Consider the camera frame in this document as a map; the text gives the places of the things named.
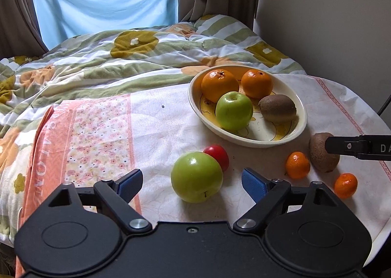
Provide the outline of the small mandarin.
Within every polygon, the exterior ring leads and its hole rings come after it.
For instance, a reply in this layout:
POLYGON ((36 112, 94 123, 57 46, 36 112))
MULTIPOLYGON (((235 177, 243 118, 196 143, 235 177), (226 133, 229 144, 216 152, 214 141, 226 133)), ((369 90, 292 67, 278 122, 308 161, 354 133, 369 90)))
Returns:
POLYGON ((302 152, 292 152, 286 159, 285 171, 292 179, 303 179, 310 171, 309 159, 302 152))
POLYGON ((343 173, 339 175, 334 183, 334 193, 340 199, 348 199, 352 197, 358 187, 358 180, 351 173, 343 173))

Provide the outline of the brown kiwi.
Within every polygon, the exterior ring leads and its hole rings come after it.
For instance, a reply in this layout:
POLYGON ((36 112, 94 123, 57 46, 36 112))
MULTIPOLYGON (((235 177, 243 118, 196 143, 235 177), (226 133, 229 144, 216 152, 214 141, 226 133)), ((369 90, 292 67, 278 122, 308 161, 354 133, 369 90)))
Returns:
POLYGON ((296 117, 296 106, 286 95, 269 95, 259 101, 264 119, 273 123, 286 123, 296 117))
POLYGON ((326 140, 332 136, 329 132, 319 132, 309 139, 309 158, 318 172, 332 172, 339 163, 340 156, 329 154, 325 148, 326 140))

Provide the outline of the red tomato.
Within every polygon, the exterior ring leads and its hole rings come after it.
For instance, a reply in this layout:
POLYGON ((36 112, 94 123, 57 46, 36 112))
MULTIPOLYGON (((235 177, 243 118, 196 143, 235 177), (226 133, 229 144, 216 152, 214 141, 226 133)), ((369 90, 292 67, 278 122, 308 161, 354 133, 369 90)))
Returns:
POLYGON ((216 144, 208 146, 203 153, 213 157, 219 163, 223 172, 229 168, 229 156, 222 146, 216 144))

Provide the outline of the green apple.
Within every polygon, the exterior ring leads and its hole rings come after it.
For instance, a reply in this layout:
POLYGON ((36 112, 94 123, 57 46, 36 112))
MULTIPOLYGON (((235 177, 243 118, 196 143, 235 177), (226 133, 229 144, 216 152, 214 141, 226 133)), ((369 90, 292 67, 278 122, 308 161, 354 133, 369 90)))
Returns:
POLYGON ((252 115, 252 101, 237 91, 224 94, 215 107, 215 117, 220 127, 225 130, 245 128, 252 119, 252 115))
POLYGON ((210 155, 190 152, 175 161, 170 178, 172 188, 181 200, 202 203, 219 192, 223 171, 210 155))

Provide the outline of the medium orange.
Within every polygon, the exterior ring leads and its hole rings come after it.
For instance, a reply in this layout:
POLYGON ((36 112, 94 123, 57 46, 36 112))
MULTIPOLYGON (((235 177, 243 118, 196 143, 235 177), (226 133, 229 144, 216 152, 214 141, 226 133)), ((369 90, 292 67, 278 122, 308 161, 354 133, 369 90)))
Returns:
POLYGON ((273 89, 272 77, 261 70, 250 69, 241 78, 243 91, 253 99, 262 99, 271 94, 273 89))

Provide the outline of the large orange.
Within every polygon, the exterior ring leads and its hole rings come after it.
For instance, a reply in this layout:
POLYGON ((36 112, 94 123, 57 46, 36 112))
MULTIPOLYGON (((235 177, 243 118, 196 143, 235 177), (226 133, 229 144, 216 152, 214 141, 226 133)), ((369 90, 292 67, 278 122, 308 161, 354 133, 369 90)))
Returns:
POLYGON ((212 70, 201 81, 201 92, 213 103, 231 91, 239 91, 239 83, 234 75, 226 70, 212 70))

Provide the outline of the pink floral white cloth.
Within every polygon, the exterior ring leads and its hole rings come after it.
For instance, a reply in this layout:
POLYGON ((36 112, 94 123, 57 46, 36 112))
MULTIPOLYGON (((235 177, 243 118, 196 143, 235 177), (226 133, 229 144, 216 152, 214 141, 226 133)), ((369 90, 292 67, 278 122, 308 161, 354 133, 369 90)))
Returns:
POLYGON ((46 113, 38 130, 21 221, 27 221, 63 182, 90 187, 139 168, 144 184, 131 206, 152 223, 233 222, 253 204, 241 185, 244 168, 283 179, 287 157, 295 151, 307 153, 312 134, 390 133, 363 100, 338 83, 305 75, 282 74, 280 79, 302 100, 307 126, 295 140, 270 148, 240 146, 210 131, 193 111, 186 84, 62 102, 46 113), (223 186, 204 203, 185 203, 171 186, 172 166, 180 156, 213 144, 222 146, 229 156, 223 186))

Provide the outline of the cream oval duck dish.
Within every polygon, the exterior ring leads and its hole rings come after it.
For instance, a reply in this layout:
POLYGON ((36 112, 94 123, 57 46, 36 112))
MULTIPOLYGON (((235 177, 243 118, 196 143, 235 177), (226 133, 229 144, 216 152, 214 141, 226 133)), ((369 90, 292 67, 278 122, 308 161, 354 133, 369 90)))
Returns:
POLYGON ((307 125, 304 105, 287 84, 247 66, 204 69, 190 82, 188 99, 216 135, 250 148, 288 143, 307 125))

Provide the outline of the green striped floral quilt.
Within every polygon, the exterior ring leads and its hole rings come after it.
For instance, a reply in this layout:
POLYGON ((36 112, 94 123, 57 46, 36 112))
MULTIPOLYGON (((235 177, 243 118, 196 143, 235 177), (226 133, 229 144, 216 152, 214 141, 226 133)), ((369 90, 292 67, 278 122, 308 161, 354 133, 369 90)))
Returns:
POLYGON ((71 140, 54 171, 61 181, 89 186, 130 169, 125 104, 119 95, 187 84, 205 68, 225 64, 275 74, 303 68, 238 20, 206 15, 169 27, 103 31, 72 37, 41 57, 1 60, 1 242, 13 245, 25 185, 32 180, 38 203, 48 183, 50 153, 38 151, 29 173, 38 128, 47 111, 80 100, 69 111, 71 140))

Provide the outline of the brown left curtain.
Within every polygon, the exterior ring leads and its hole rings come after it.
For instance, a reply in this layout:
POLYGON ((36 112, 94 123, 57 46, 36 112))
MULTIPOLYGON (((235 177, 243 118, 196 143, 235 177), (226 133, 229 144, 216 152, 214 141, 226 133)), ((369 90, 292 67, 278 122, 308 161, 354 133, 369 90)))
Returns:
POLYGON ((0 6, 1 58, 46 54, 33 0, 1 0, 0 6))

